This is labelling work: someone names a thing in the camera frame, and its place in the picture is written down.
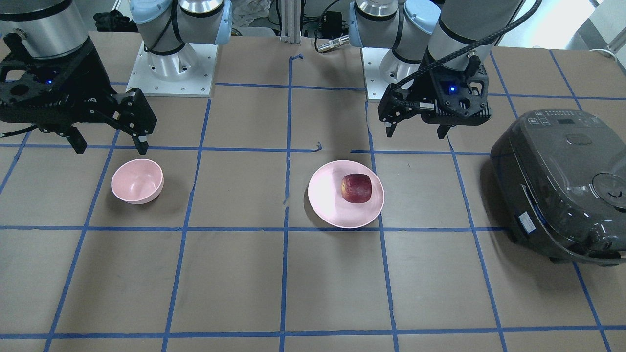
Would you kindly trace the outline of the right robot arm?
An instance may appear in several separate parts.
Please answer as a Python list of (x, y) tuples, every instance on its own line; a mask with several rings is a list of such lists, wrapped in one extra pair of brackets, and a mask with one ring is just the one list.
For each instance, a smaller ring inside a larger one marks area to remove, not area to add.
[[(150, 76), (162, 87), (201, 71), (198, 44), (228, 43), (230, 0), (132, 0), (131, 14)], [(137, 87), (117, 93), (80, 11), (72, 0), (3, 0), (1, 120), (24, 128), (2, 138), (40, 130), (87, 149), (78, 123), (105, 123), (131, 136), (139, 154), (149, 148), (157, 117)]]

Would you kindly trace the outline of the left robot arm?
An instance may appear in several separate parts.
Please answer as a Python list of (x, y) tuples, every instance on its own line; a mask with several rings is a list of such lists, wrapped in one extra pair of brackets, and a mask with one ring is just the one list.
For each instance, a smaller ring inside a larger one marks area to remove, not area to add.
[(503, 34), (529, 18), (521, 0), (355, 0), (349, 38), (355, 47), (389, 49), (415, 67), (390, 82), (378, 105), (385, 134), (420, 116), (440, 139), (454, 126), (479, 126), (492, 115), (484, 60)]

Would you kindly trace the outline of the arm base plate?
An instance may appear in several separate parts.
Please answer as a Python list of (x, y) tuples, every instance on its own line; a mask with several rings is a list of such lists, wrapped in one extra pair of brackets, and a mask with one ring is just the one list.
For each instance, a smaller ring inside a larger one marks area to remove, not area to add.
[(414, 73), (421, 63), (401, 59), (389, 48), (363, 47), (361, 57), (369, 102), (379, 102), (389, 84)]
[(139, 47), (127, 89), (145, 96), (199, 97), (212, 95), (219, 46), (187, 43), (181, 51), (156, 55)]

